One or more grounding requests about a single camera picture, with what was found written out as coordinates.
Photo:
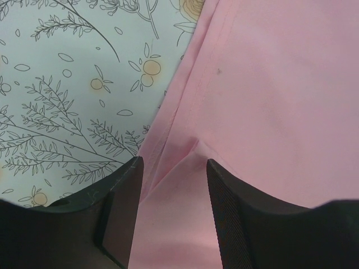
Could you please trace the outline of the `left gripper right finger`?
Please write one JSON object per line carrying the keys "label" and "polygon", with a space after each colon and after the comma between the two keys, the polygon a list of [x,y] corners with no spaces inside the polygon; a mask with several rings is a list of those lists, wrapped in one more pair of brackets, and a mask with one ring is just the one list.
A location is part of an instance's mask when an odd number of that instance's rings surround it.
{"label": "left gripper right finger", "polygon": [[206,165],[224,268],[357,268],[358,200],[305,208]]}

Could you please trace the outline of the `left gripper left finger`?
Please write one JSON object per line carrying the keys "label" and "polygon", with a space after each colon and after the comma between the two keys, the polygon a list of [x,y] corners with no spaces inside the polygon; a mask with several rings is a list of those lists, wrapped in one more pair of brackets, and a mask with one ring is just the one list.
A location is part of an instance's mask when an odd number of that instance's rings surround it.
{"label": "left gripper left finger", "polygon": [[134,157],[47,207],[1,200],[1,267],[127,268],[143,171]]}

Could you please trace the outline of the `pink t-shirt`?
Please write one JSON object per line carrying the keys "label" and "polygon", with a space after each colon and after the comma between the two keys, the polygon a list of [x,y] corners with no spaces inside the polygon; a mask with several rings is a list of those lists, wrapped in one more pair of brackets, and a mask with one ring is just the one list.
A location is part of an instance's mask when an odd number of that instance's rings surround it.
{"label": "pink t-shirt", "polygon": [[358,197],[358,2],[205,1],[140,149],[130,268],[221,268],[206,163],[285,201]]}

